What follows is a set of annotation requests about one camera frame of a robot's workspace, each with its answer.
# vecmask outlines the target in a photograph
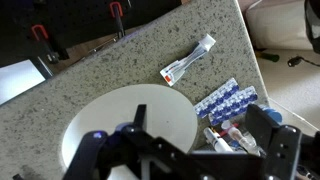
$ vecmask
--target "granite countertop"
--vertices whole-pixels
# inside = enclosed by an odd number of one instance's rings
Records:
[[[0,107],[0,176],[61,179],[60,146],[71,119],[89,102],[133,84],[168,86],[160,70],[205,34],[217,43],[172,87],[196,103],[231,77],[266,91],[237,1],[192,0]]]

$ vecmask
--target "cable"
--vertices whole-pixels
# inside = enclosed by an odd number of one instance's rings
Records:
[[[314,66],[317,66],[317,67],[320,67],[320,64],[316,64],[316,63],[314,63],[314,62],[312,62],[312,61],[309,61],[309,60],[307,60],[307,59],[304,59],[304,58],[301,57],[301,56],[296,56],[296,57],[293,57],[293,58],[289,59],[289,61],[288,61],[288,66],[289,66],[289,67],[294,67],[294,66],[300,64],[301,61],[307,62],[307,63],[309,63],[309,64],[311,64],[311,65],[314,65]]]

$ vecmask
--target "white plate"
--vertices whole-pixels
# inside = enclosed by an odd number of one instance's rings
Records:
[[[150,135],[161,136],[183,152],[189,151],[198,126],[191,102],[180,92],[165,86],[133,85],[100,96],[76,115],[62,141],[64,165],[68,167],[71,163],[84,134],[104,130],[111,135],[118,124],[133,122],[139,104],[147,104],[145,121]]]

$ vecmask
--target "red clip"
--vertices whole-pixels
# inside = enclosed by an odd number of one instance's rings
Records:
[[[123,16],[122,7],[121,7],[121,4],[120,4],[119,2],[112,2],[112,3],[110,3],[110,10],[111,10],[111,15],[112,15],[112,17],[114,17],[114,18],[116,17],[116,16],[114,15],[113,5],[118,6],[120,17],[122,17],[122,16]]]
[[[33,32],[33,35],[34,35],[34,37],[37,39],[37,41],[40,41],[40,38],[38,37],[37,32],[36,32],[36,29],[37,29],[37,28],[39,28],[39,29],[41,30],[41,32],[42,32],[42,34],[43,34],[43,36],[44,36],[45,39],[48,39],[48,38],[49,38],[49,36],[48,36],[48,34],[47,34],[47,31],[46,31],[46,29],[44,28],[44,26],[41,25],[41,24],[37,24],[37,25],[32,26],[32,28],[31,28],[31,30],[32,30],[32,32]]]

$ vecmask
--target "floor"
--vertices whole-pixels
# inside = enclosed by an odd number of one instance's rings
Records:
[[[269,97],[320,129],[320,68],[305,62],[295,67],[287,65],[289,58],[296,55],[320,64],[320,55],[299,50],[265,52],[280,56],[276,63],[258,59]]]

